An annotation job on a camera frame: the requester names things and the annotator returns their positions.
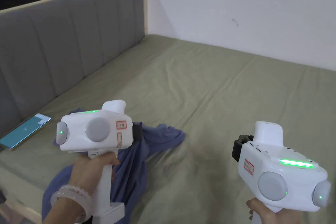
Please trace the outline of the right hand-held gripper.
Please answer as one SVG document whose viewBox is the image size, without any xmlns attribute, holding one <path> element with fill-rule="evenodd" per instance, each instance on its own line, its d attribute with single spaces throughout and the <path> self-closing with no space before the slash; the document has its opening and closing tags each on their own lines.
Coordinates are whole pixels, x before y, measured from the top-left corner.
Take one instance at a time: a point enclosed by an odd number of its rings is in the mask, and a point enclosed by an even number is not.
<svg viewBox="0 0 336 224">
<path fill-rule="evenodd" d="M 316 212 L 328 204 L 331 183 L 318 162 L 284 143 L 279 124 L 257 121 L 254 135 L 235 140 L 232 157 L 248 188 L 273 212 Z"/>
</svg>

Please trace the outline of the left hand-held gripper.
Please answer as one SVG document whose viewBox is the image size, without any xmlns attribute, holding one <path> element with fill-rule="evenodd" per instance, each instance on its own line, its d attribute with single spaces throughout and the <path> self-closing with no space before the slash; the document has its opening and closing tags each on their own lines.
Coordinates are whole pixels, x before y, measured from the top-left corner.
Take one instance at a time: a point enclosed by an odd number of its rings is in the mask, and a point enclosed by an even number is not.
<svg viewBox="0 0 336 224">
<path fill-rule="evenodd" d="M 125 114 L 126 103 L 112 100 L 100 110 L 63 116 L 56 128 L 56 143 L 62 151 L 87 152 L 95 158 L 106 152 L 118 154 L 133 143 L 133 123 Z M 92 209 L 83 221 L 92 217 L 93 224 L 114 224 L 125 215 L 123 203 L 110 202 L 112 165 L 103 168 L 101 179 L 92 195 Z"/>
</svg>

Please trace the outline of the person's right hand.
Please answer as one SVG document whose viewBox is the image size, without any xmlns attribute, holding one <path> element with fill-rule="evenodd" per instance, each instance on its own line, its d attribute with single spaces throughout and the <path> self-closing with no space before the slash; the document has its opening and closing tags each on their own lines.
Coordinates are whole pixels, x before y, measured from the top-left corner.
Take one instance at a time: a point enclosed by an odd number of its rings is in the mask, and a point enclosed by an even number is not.
<svg viewBox="0 0 336 224">
<path fill-rule="evenodd" d="M 246 202 L 250 209 L 250 220 L 252 221 L 256 214 L 260 216 L 262 224 L 300 224 L 302 211 L 282 209 L 278 212 L 273 212 L 267 208 L 257 198 L 250 199 Z"/>
</svg>

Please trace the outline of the person's left hand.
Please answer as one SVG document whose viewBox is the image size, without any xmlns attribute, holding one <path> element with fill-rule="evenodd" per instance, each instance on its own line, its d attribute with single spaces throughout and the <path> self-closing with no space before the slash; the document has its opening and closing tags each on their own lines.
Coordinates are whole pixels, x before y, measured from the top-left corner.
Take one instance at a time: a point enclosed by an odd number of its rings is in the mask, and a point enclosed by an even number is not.
<svg viewBox="0 0 336 224">
<path fill-rule="evenodd" d="M 103 168 L 107 165 L 119 165 L 120 161 L 113 152 L 90 159 L 79 155 L 73 164 L 69 185 L 78 187 L 92 195 L 101 179 Z"/>
</svg>

